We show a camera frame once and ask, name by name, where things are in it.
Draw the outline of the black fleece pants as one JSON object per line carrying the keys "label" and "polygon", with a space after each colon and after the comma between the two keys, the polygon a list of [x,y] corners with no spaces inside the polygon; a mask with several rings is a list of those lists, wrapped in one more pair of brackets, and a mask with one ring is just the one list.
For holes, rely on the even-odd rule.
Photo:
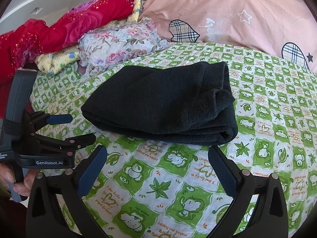
{"label": "black fleece pants", "polygon": [[238,134],[225,62],[155,69],[124,66],[83,104],[97,128],[135,138],[223,145]]}

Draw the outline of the yellow floral cloth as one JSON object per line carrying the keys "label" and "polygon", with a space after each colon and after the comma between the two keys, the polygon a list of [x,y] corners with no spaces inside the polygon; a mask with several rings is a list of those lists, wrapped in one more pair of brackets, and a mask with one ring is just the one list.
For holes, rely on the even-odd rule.
{"label": "yellow floral cloth", "polygon": [[[134,0],[133,11],[126,19],[113,20],[108,24],[100,27],[102,30],[118,30],[126,24],[134,24],[138,22],[139,15],[142,8],[142,0]],[[46,74],[55,75],[61,71],[65,66],[79,60],[79,45],[64,48],[55,53],[47,53],[38,55],[35,59],[35,64],[38,69]]]}

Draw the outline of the red floral blanket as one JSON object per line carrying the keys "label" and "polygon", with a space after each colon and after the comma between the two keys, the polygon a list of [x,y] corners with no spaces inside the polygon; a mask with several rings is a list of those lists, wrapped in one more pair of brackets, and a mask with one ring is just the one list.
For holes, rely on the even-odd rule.
{"label": "red floral blanket", "polygon": [[127,18],[134,0],[93,0],[65,13],[47,26],[30,19],[14,31],[1,35],[1,116],[5,114],[10,87],[17,69],[34,62],[40,54],[58,52],[77,43],[83,34],[112,20]]}

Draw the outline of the green white patterned bedsheet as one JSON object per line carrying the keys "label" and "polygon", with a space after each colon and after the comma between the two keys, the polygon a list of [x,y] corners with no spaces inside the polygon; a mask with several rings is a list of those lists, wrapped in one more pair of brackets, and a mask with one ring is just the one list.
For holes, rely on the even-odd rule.
{"label": "green white patterned bedsheet", "polygon": [[[199,61],[228,64],[239,132],[221,150],[253,175],[279,176],[294,234],[316,206],[316,75],[267,53],[213,43],[173,43],[130,64],[164,69]],[[83,201],[110,237],[206,237],[232,201],[207,147],[128,138],[84,119],[81,106],[121,68],[86,80],[76,64],[54,76],[38,74],[33,108],[73,116],[40,134],[65,139],[93,133],[107,148],[106,165]]]}

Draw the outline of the white floral pillow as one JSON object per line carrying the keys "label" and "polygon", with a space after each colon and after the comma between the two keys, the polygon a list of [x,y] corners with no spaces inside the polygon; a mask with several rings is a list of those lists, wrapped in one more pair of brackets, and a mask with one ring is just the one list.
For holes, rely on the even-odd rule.
{"label": "white floral pillow", "polygon": [[84,78],[95,77],[123,61],[168,47],[168,41],[159,36],[154,22],[146,17],[139,22],[108,23],[84,34],[78,44]]}

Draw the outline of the pink heart pattern duvet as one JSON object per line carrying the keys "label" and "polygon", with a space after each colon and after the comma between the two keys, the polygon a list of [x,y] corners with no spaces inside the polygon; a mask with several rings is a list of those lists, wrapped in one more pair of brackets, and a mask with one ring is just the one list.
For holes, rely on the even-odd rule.
{"label": "pink heart pattern duvet", "polygon": [[303,0],[145,0],[142,15],[169,41],[248,47],[316,72],[316,19]]}

